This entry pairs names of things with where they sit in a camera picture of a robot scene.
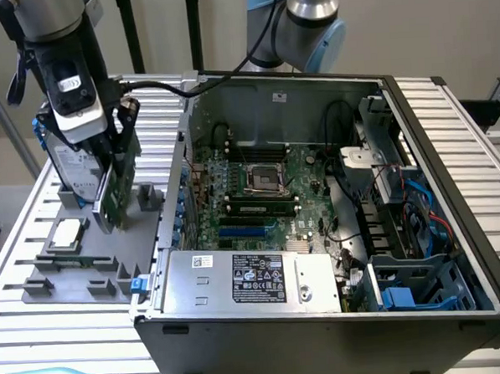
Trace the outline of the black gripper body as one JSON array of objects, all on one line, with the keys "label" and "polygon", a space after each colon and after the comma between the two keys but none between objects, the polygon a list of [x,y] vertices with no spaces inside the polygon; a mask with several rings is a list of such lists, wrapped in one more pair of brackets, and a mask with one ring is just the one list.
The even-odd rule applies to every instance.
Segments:
[{"label": "black gripper body", "polygon": [[110,79],[91,21],[82,21],[62,38],[26,46],[34,52],[49,98],[45,128],[55,135],[108,131],[101,91]]}]

